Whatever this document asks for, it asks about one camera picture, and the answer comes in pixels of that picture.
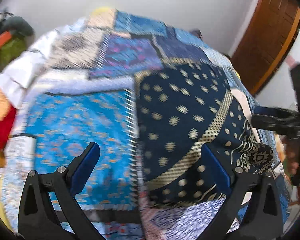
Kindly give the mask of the right hand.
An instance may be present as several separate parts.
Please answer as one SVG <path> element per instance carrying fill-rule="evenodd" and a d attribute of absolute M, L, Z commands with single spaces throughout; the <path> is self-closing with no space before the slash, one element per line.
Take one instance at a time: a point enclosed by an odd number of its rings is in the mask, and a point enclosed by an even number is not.
<path fill-rule="evenodd" d="M 294 176 L 299 168 L 298 154 L 295 150 L 287 148 L 286 150 L 286 160 L 287 160 L 287 170 L 291 176 Z"/>

